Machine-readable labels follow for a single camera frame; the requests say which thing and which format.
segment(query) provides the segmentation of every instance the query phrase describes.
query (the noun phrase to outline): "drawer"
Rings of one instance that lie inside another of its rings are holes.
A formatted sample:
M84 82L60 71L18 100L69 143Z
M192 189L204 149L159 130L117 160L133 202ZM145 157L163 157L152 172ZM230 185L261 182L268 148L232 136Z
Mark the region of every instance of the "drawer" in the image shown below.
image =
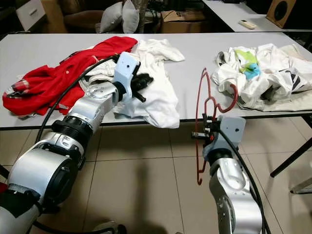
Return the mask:
M45 15L45 11L40 0L30 0L17 9L16 13L24 30L30 29L39 19L41 19L41 17Z

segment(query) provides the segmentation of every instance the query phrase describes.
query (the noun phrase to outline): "white table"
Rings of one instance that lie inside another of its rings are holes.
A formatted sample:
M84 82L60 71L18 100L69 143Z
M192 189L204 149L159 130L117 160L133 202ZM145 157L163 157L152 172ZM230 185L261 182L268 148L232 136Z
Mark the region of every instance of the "white table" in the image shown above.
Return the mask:
M0 93L17 81L17 75L25 74L35 68L47 64L57 66L60 61L74 51L88 48L113 35L111 34L25 34L8 35L0 41ZM218 33L218 34L137 34L129 35L136 39L168 39L172 46L178 48L186 60L183 62L166 62L170 80L179 99L179 114L182 121L195 119L195 106L198 84L202 69L207 67L211 74L216 69L215 56L219 51L227 50L230 46L258 46L274 43L284 46L296 43L283 33ZM297 45L304 57L312 60L312 54ZM231 99L219 93L212 82L212 94L221 103L228 106ZM202 92L200 107L203 107L207 92ZM241 110L235 106L228 114L246 118L298 116L312 112L260 112L256 110ZM0 130L38 128L43 116L19 119L10 114L0 105ZM54 111L47 125L63 116ZM105 116L104 124L131 124L142 122L142 119L128 119L125 116Z
M312 32L302 29L282 29L269 21L266 15L257 14L245 3L224 3L222 1L202 0L213 10L234 32ZM247 20L257 25L255 29L248 29L238 23Z

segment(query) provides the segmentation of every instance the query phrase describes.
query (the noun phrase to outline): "tiled floor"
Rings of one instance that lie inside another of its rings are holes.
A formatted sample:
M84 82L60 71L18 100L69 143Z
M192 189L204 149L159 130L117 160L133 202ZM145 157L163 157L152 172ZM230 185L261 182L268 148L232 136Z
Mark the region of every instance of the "tiled floor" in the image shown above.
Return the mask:
M196 183L193 129L193 124L172 130L100 128L61 212L42 215L40 222L73 232L115 220L130 234L218 233L208 169L202 186ZM11 169L36 132L0 132L0 163ZM247 121L240 151L258 184L273 234L311 233L312 195L292 195L289 189L311 176L312 151L276 178L269 176L310 137L312 129L300 117ZM45 232L33 228L31 234Z

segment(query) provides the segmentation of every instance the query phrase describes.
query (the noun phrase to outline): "cushion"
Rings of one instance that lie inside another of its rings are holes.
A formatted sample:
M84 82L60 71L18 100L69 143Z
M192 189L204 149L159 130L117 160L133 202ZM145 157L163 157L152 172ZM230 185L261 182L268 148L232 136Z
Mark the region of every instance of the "cushion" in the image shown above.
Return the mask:
M114 30L122 20L122 2L117 2L114 5L105 9L99 32L105 33Z
M139 10L136 10L131 0L127 0L122 9L122 29L124 33L134 33L140 20Z

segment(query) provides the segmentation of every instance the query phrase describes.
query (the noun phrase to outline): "pile of clothes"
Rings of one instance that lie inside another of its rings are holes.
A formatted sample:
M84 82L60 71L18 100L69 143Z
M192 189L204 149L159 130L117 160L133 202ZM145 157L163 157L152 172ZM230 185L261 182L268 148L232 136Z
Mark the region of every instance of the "pile of clothes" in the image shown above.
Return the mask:
M230 85L236 85L238 105L243 109L312 109L312 62L302 57L294 44L229 48L216 56L216 63L213 81L220 92L230 94Z
M164 61L182 61L185 58L166 39L137 41L130 37L109 38L94 47L71 54L55 68L45 65L27 73L5 91L3 105L19 117L44 115L84 70L101 59L123 51L132 52L141 62L138 75L147 73L154 81L140 91L146 102L133 98L127 103L119 103L113 111L129 117L141 117L156 127L178 128L178 99L164 69ZM115 65L109 60L90 71L66 94L57 109L65 115L90 85L113 81Z

